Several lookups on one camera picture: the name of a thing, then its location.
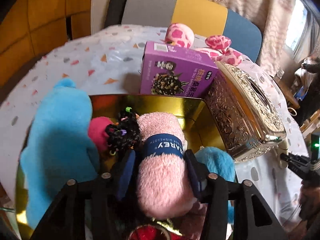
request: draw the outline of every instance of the purple box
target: purple box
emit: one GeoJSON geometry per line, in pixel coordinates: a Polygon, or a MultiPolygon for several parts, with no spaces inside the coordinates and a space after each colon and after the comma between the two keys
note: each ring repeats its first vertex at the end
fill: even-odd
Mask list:
{"type": "Polygon", "coordinates": [[[205,53],[148,41],[140,93],[199,98],[208,91],[217,71],[205,53]]]}

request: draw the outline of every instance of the pink towel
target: pink towel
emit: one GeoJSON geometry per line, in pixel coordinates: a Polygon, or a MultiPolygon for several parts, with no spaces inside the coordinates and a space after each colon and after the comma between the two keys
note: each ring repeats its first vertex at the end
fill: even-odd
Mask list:
{"type": "MultiPolygon", "coordinates": [[[[145,142],[156,134],[171,134],[185,144],[177,117],[169,113],[140,116],[138,124],[145,142]]],[[[175,154],[150,155],[139,166],[137,182],[138,203],[149,217],[158,220],[182,216],[196,198],[188,180],[185,161],[175,154]]]]}

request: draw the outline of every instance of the pink leopard print plush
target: pink leopard print plush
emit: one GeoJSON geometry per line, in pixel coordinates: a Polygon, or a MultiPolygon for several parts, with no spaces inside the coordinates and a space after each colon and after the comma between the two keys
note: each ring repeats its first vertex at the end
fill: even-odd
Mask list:
{"type": "Polygon", "coordinates": [[[231,40],[223,35],[210,36],[205,40],[210,48],[198,48],[197,51],[206,53],[213,61],[221,61],[238,66],[242,62],[242,53],[230,48],[231,40]]]}
{"type": "Polygon", "coordinates": [[[190,48],[195,40],[193,31],[185,24],[174,23],[171,24],[165,35],[164,41],[166,43],[177,45],[184,48],[190,48]]]}

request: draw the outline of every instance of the blue plush toy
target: blue plush toy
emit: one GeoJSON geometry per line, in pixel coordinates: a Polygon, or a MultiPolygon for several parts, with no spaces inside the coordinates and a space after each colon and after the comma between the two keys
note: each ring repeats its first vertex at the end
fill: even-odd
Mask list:
{"type": "MultiPolygon", "coordinates": [[[[235,163],[228,153],[216,147],[206,147],[197,151],[195,153],[195,156],[198,162],[203,163],[207,166],[209,172],[214,172],[227,181],[235,180],[235,163]]],[[[233,224],[234,217],[235,210],[234,207],[231,206],[231,203],[229,201],[228,223],[233,224]]]]}
{"type": "Polygon", "coordinates": [[[35,228],[69,179],[96,178],[99,154],[88,137],[92,104],[69,78],[42,100],[20,164],[28,184],[27,220],[35,228]]]}

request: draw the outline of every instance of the chair backrest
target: chair backrest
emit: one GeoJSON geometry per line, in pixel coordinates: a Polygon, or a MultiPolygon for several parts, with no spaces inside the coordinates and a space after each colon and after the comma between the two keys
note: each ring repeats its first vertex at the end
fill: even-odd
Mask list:
{"type": "Polygon", "coordinates": [[[231,47],[256,61],[261,32],[253,23],[222,5],[207,0],[127,0],[122,24],[168,27],[188,25],[195,34],[225,35],[231,47]]]}

